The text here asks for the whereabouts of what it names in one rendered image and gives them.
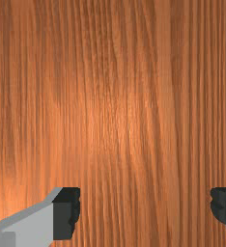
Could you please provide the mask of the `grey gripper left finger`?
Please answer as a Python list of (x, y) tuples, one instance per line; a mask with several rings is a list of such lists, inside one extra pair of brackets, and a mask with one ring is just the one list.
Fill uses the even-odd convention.
[(33, 206), (0, 221), (0, 247), (49, 247), (70, 240), (80, 214), (80, 189), (56, 187)]

